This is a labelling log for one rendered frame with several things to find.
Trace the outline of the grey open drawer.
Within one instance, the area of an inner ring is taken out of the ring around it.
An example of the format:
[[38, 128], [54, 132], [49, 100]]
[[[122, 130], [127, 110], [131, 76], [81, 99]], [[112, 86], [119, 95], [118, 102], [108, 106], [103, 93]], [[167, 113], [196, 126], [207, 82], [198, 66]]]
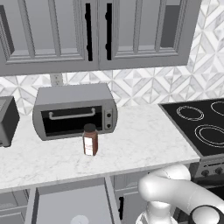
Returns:
[[24, 224], [70, 224], [77, 215], [89, 224], [121, 224], [109, 176], [33, 187]]

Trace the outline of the pale pizza cutter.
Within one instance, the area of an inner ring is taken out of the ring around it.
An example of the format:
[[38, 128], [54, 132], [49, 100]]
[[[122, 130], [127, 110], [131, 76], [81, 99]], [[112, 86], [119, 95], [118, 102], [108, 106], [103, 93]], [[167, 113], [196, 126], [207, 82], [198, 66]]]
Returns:
[[70, 224], [89, 224], [89, 220], [85, 215], [77, 215], [72, 218]]

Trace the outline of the grey cupboard door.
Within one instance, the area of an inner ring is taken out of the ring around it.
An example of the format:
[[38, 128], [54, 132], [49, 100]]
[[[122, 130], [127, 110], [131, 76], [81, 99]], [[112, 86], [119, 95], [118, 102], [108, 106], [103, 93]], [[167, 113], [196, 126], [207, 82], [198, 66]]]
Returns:
[[[202, 0], [99, 0], [101, 70], [184, 66]], [[107, 4], [112, 4], [112, 57], [107, 60]]]
[[[86, 4], [93, 61], [88, 61]], [[98, 68], [97, 0], [0, 0], [0, 76]]]

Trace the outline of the brown spice bottle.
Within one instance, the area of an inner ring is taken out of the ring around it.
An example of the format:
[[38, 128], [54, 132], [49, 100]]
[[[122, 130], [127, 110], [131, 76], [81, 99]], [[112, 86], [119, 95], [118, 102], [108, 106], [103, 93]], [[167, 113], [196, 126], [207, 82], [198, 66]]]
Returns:
[[82, 139], [84, 154], [95, 156], [98, 151], [98, 132], [94, 124], [88, 123], [84, 126]]

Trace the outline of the dark grey toaster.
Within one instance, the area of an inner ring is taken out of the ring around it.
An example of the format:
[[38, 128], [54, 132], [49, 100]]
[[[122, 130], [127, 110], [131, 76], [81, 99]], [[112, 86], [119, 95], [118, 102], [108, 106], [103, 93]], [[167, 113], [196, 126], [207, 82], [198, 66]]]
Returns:
[[0, 147], [10, 147], [19, 122], [13, 96], [0, 96]]

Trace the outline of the black hob stove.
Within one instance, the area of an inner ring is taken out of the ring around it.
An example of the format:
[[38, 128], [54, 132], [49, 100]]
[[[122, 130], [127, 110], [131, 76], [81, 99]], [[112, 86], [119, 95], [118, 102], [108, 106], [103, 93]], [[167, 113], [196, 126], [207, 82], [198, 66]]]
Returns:
[[[192, 181], [224, 200], [224, 98], [160, 104], [178, 131], [199, 156], [191, 167]], [[215, 170], [221, 167], [223, 173]], [[203, 177], [202, 171], [209, 170]]]

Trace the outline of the grey toaster oven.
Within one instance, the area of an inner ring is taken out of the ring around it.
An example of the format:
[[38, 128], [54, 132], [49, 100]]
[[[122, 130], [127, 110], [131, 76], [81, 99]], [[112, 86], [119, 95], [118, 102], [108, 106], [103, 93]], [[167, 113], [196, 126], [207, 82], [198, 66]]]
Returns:
[[[91, 113], [90, 117], [50, 120], [54, 116]], [[32, 112], [34, 129], [42, 141], [81, 137], [84, 126], [92, 123], [99, 134], [112, 133], [117, 124], [118, 111], [106, 83], [40, 87]]]

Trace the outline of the grey base cabinet door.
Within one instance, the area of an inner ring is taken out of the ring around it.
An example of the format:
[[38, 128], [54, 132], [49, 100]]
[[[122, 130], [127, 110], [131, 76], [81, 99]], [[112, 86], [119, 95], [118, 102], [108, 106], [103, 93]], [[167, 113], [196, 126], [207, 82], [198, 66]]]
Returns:
[[147, 202], [138, 192], [138, 182], [147, 174], [147, 171], [138, 171], [114, 176], [115, 200], [118, 209], [119, 197], [124, 197], [122, 224], [136, 224], [138, 216], [146, 208]]

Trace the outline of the grey base cabinet drawers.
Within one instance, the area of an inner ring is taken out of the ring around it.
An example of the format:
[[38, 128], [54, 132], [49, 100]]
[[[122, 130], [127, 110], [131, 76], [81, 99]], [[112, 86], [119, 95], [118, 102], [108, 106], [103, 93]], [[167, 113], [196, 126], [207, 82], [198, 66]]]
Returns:
[[25, 224], [29, 190], [0, 193], [0, 224]]

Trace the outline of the grey wall socket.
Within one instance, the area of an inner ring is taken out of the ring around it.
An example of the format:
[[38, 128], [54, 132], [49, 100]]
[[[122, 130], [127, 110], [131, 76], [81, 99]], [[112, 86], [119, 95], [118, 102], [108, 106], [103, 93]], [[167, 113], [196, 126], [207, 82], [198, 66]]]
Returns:
[[61, 73], [51, 73], [50, 74], [51, 85], [55, 86], [63, 86], [63, 76]]

